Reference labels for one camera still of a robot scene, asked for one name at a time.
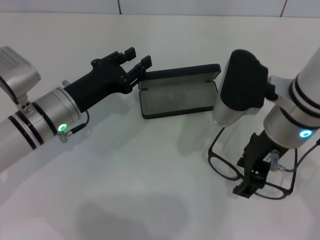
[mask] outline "blue led light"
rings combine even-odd
[[[311,134],[312,134],[312,131],[310,130],[302,130],[299,135],[301,138],[307,138],[311,136]]]

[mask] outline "white wall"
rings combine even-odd
[[[288,0],[283,17],[320,17],[320,0]]]
[[[117,0],[0,0],[0,12],[119,14]]]
[[[123,14],[280,16],[286,0],[120,0]]]

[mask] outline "black stripe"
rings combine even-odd
[[[285,110],[283,110],[281,107],[280,107],[280,110],[282,112],[282,114],[285,116],[286,119],[288,119],[289,122],[291,122],[292,124],[296,125],[297,127],[299,128],[302,128],[302,129],[309,129],[309,130],[316,130],[316,129],[319,129],[320,126],[307,126],[307,125],[304,125],[298,121],[296,121],[292,116],[290,116]]]
[[[45,113],[45,111],[43,111],[42,108],[38,104],[36,104],[35,102],[33,102],[32,105],[34,106],[35,110],[37,110],[38,113],[40,113],[41,116],[43,117],[43,119],[46,121],[46,123],[50,127],[51,131],[53,132],[53,135],[57,135],[58,131],[56,129],[56,126],[51,121],[51,119],[48,117],[48,115]]]
[[[27,127],[30,129],[30,131],[35,136],[35,138],[38,140],[40,145],[44,144],[45,143],[44,140],[42,139],[37,129],[31,124],[29,119],[21,111],[17,111],[15,114],[25,123],[25,125],[27,125]]]
[[[289,95],[292,99],[292,101],[295,103],[295,105],[297,105],[298,108],[300,108],[302,111],[304,111],[306,114],[312,116],[312,117],[315,117],[317,119],[320,119],[320,114],[318,113],[315,113],[311,110],[309,110],[308,108],[306,108],[305,106],[303,106],[299,101],[298,99],[296,98],[296,96],[294,95],[294,92],[293,92],[293,83],[290,84],[290,87],[289,87]]]
[[[19,130],[19,132],[24,136],[25,140],[29,143],[32,150],[36,150],[37,146],[28,133],[24,130],[24,128],[20,125],[20,123],[13,117],[9,116],[8,119],[13,123],[13,125]]]
[[[298,77],[296,77],[295,80],[293,80],[293,81],[294,81],[295,89],[296,89],[297,93],[300,95],[300,97],[301,97],[303,100],[305,100],[305,101],[306,101],[309,105],[311,105],[312,107],[320,110],[320,105],[317,104],[317,103],[315,103],[314,101],[312,101],[310,98],[307,97],[307,95],[305,95],[305,94],[302,92],[302,90],[301,90],[301,88],[300,88],[300,86],[299,86],[299,84],[298,84]]]
[[[122,13],[121,13],[121,7],[120,7],[120,2],[119,2],[119,0],[118,0],[118,7],[119,7],[119,14],[121,15]]]
[[[13,101],[15,104],[19,104],[17,96],[15,95],[14,91],[12,91],[11,87],[9,87],[9,85],[6,83],[6,81],[0,76],[0,82],[2,82],[2,84],[6,87],[6,89],[8,89],[8,91],[10,92],[10,94],[13,97]]]

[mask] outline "eyeglass frame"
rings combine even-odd
[[[209,150],[208,150],[208,163],[209,165],[211,166],[211,168],[216,172],[218,173],[220,176],[224,177],[225,179],[227,180],[230,180],[230,181],[237,181],[237,180],[244,180],[245,176],[243,174],[240,173],[240,171],[235,167],[233,166],[230,162],[228,162],[227,160],[225,160],[223,157],[219,156],[218,154],[216,154],[215,152],[213,152],[213,147],[217,141],[217,138],[212,142]],[[228,165],[235,173],[236,173],[236,177],[228,177],[228,176],[225,176],[223,175],[221,172],[219,172],[214,166],[213,164],[211,163],[211,158],[217,158],[218,160],[222,161],[223,163],[225,163],[226,165]],[[298,163],[298,150],[295,148],[294,149],[294,167],[296,167]],[[297,170],[295,170],[292,174],[292,180],[291,180],[291,185],[290,185],[290,188],[289,189],[286,189],[286,188],[283,188],[281,186],[278,186],[278,185],[275,185],[273,183],[270,183],[270,182],[265,182],[265,185],[268,185],[270,187],[273,187],[275,189],[278,189],[280,190],[283,195],[280,196],[280,197],[269,197],[269,196],[264,196],[264,195],[261,195],[257,192],[255,192],[254,194],[259,196],[259,197],[262,197],[264,199],[270,199],[270,200],[281,200],[281,199],[284,199],[286,198],[287,196],[291,195],[293,190],[294,190],[294,187],[295,187],[295,182],[296,182],[296,175],[297,175]]]

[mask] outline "eyeglasses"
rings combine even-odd
[[[230,162],[228,162],[227,160],[225,160],[224,158],[222,158],[221,156],[213,152],[213,147],[224,129],[225,128],[222,128],[222,130],[216,136],[216,138],[214,139],[214,141],[212,142],[208,150],[208,163],[210,164],[210,166],[214,171],[216,171],[220,176],[224,177],[225,179],[228,179],[230,181],[237,181],[240,179],[243,180],[245,178],[244,175],[241,174],[235,166],[233,166]],[[296,168],[297,163],[298,163],[298,150],[295,148],[294,149],[294,168]],[[294,170],[292,174],[291,186],[289,189],[285,189],[273,183],[266,182],[264,188],[268,188],[268,191],[264,192],[264,188],[258,189],[258,191],[256,191],[254,194],[262,198],[271,199],[271,200],[284,199],[286,196],[289,196],[294,190],[296,174],[297,174],[297,170]]]

